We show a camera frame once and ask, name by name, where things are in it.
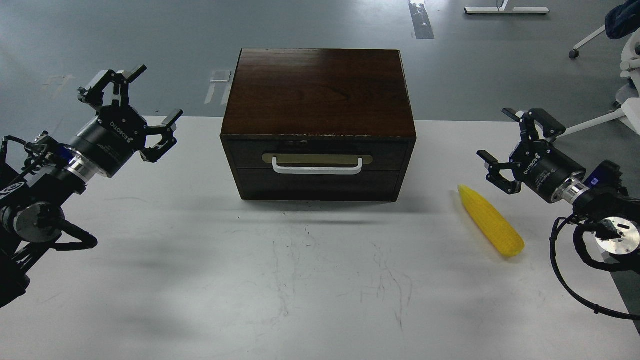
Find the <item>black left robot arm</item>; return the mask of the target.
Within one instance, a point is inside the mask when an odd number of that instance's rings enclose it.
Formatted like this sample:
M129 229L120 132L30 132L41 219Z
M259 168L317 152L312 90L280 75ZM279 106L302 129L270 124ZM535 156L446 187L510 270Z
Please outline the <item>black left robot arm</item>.
M95 176L113 177L135 153L155 163L174 145L178 109L150 126L130 105L130 84L146 70L104 70L78 100L94 117L67 144L46 131L34 141L1 139L0 304L26 293L28 271L50 250L93 249L98 239L66 219L63 205Z

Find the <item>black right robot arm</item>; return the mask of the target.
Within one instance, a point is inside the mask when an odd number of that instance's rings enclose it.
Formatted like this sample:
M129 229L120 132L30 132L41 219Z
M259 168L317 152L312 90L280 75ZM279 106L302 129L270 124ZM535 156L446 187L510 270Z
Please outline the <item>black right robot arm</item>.
M585 167L554 146L566 127L541 108L503 114L519 124L520 142L508 162L499 162L486 150L478 156L486 162L487 180L506 194L517 194L526 185L549 204L566 201L584 223L577 226L580 257L586 265L607 272L639 271L639 200L622 186L620 167L603 161L586 176ZM593 232L615 263L590 258L583 233Z

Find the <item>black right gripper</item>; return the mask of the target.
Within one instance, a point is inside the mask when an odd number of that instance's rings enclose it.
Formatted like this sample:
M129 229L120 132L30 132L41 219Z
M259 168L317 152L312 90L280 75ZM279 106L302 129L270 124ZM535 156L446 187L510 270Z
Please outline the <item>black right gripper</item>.
M549 143L564 135L567 128L542 108L503 108L502 112L519 124L521 143L510 155L510 162L498 162L486 150L477 151L486 164L486 180L509 195L518 194L524 183L547 203L560 201L560 187L566 180L583 180L586 173L585 167ZM503 170L513 170L515 180L503 177Z

